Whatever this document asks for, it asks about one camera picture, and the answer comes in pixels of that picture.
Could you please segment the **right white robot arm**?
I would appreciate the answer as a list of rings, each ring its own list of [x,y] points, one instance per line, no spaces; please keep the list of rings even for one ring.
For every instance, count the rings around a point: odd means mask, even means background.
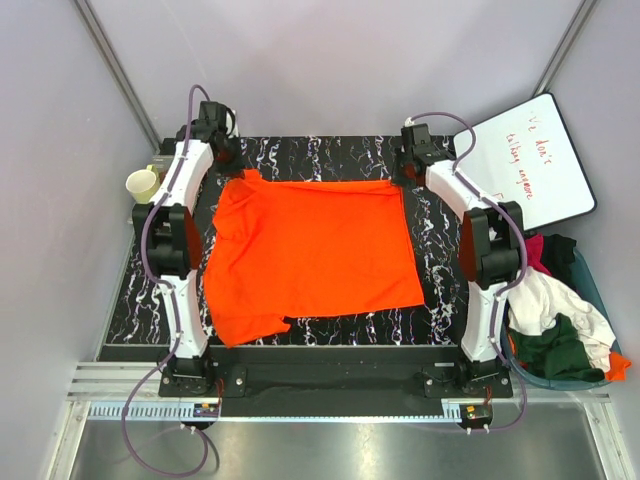
[[[469,300],[453,384],[463,395],[476,396],[499,379],[506,363],[501,330],[507,292],[526,269],[521,208],[482,192],[430,140],[402,141],[392,183],[430,190],[461,222],[458,263],[468,281]]]

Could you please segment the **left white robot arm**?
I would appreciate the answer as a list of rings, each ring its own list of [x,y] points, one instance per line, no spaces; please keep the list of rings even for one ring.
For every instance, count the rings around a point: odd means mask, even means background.
[[[239,148],[236,126],[215,129],[207,140],[179,141],[158,192],[132,211],[143,268],[159,288],[170,332],[167,357],[158,363],[162,396],[204,396],[216,389],[198,306],[203,247],[193,211],[209,172],[227,175],[230,167],[243,167]]]

